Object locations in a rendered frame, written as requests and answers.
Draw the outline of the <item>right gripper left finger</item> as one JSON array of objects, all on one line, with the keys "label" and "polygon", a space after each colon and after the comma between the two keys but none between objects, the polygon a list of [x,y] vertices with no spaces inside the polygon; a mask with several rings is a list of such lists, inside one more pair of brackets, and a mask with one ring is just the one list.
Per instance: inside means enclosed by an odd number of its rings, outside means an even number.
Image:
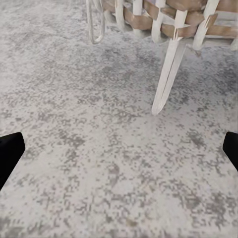
[{"label": "right gripper left finger", "polygon": [[0,137],[0,191],[25,152],[21,132]]}]

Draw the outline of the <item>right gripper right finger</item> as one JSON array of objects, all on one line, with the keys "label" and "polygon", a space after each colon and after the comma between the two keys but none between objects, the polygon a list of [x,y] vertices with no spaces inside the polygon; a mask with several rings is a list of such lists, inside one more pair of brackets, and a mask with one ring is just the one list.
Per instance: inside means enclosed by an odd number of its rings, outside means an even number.
[{"label": "right gripper right finger", "polygon": [[238,171],[238,133],[226,133],[223,150]]}]

